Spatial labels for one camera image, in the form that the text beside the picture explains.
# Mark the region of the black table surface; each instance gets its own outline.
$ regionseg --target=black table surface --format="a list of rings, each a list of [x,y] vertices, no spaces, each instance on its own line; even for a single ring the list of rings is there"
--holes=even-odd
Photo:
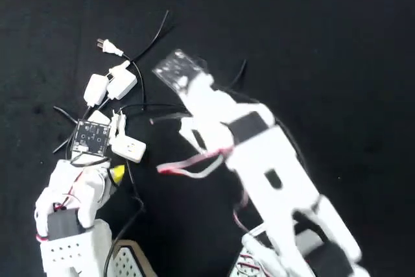
[[[95,40],[109,38],[132,56],[169,9],[173,30],[139,63],[148,101],[180,103],[150,72],[173,49],[204,59],[220,84],[247,58],[237,90],[269,105],[291,129],[310,177],[359,242],[362,264],[372,276],[408,276],[415,268],[414,4],[0,0],[0,275],[42,275],[34,202],[64,157],[51,151],[72,127],[52,106],[80,115],[90,75],[120,63]],[[104,112],[140,102],[139,92]],[[146,213],[125,238],[138,241],[159,276],[225,276],[243,234],[232,219],[237,179],[225,168],[204,180],[158,175],[155,165],[195,151],[178,135],[178,122],[149,124],[165,110],[149,110],[126,110],[127,132],[147,144],[147,153],[133,165]],[[123,184],[129,190],[128,180]],[[119,191],[99,217],[117,233],[135,208]],[[259,224],[253,207],[241,219]]]

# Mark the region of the power plug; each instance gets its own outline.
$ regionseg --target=power plug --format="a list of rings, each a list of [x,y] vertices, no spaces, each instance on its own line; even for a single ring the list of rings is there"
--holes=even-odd
[[[114,154],[117,154],[132,162],[139,163],[142,159],[146,145],[136,139],[129,136],[118,135],[111,145],[111,150]]]

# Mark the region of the white robotic arm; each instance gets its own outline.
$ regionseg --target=white robotic arm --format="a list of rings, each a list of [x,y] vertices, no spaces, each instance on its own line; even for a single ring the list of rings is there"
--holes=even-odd
[[[193,118],[182,120],[180,130],[188,142],[206,153],[232,148],[226,165],[238,174],[262,217],[272,249],[249,235],[243,243],[268,273],[273,277],[326,277],[334,264],[333,277],[368,276],[357,265],[361,250],[356,240],[330,201],[319,194],[265,105],[238,104],[227,93],[215,91],[212,76],[181,50],[170,54],[153,72],[178,94],[192,114]],[[203,139],[204,148],[194,130]],[[327,238],[317,250],[318,266],[322,267],[318,272],[305,261],[296,244],[296,212],[319,226]]]

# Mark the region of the circuit board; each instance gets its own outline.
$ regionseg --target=circuit board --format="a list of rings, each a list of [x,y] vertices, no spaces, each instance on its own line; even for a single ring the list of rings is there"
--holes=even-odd
[[[109,126],[80,120],[73,136],[72,151],[104,156],[109,136]]]

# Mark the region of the white charger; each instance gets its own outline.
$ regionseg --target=white charger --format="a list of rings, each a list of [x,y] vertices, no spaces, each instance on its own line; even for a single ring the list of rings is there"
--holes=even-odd
[[[106,88],[108,98],[121,100],[137,84],[137,77],[125,68],[110,70],[110,73],[114,78]]]
[[[109,83],[107,76],[92,74],[84,93],[86,104],[90,107],[101,104]]]
[[[125,135],[118,135],[111,145],[111,150],[132,162],[139,163],[144,155],[146,144]]]

